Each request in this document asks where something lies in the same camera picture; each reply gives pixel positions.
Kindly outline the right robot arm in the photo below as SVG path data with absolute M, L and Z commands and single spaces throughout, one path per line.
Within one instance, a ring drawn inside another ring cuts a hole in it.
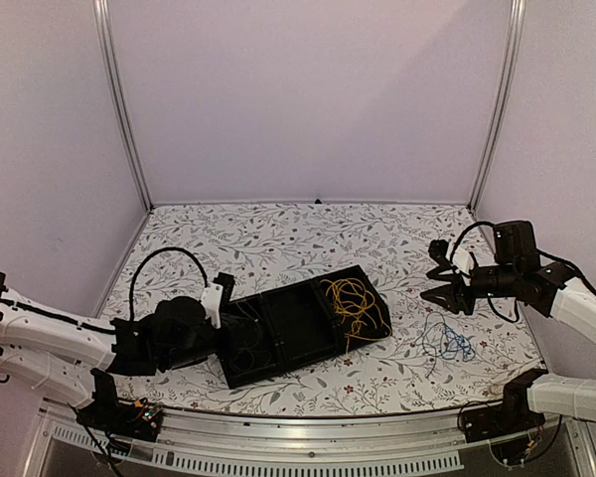
M 535 241 L 529 221 L 491 226 L 494 264 L 480 265 L 461 243 L 435 239 L 428 254 L 435 268 L 428 271 L 438 286 L 422 292 L 422 299 L 445 310 L 471 315 L 479 299 L 512 298 L 545 318 L 566 325 L 596 345 L 596 288 L 567 259 L 547 257 Z M 503 433 L 540 425 L 548 413 L 596 422 L 596 380 L 572 379 L 543 369 L 528 370 L 503 387 L 499 406 L 482 414 L 468 411 L 463 424 L 483 430 L 487 420 Z

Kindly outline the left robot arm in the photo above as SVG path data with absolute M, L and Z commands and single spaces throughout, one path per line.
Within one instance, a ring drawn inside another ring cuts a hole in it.
M 127 409 L 108 393 L 117 376 L 150 377 L 193 366 L 217 352 L 221 309 L 233 278 L 221 273 L 200 298 L 158 303 L 140 320 L 110 321 L 46 307 L 7 287 L 0 272 L 0 374 L 76 408 L 107 431 L 127 423 Z

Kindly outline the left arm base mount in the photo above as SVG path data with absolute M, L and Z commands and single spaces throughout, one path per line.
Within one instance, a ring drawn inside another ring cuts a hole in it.
M 150 403 L 114 404 L 94 401 L 76 411 L 78 423 L 114 436 L 156 442 L 163 422 L 163 407 Z

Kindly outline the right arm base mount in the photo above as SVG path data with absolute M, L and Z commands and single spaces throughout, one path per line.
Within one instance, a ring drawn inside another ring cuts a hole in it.
M 506 468 L 527 464 L 541 443 L 545 424 L 542 413 L 476 400 L 464 404 L 457 416 L 466 442 L 486 441 L 492 457 Z

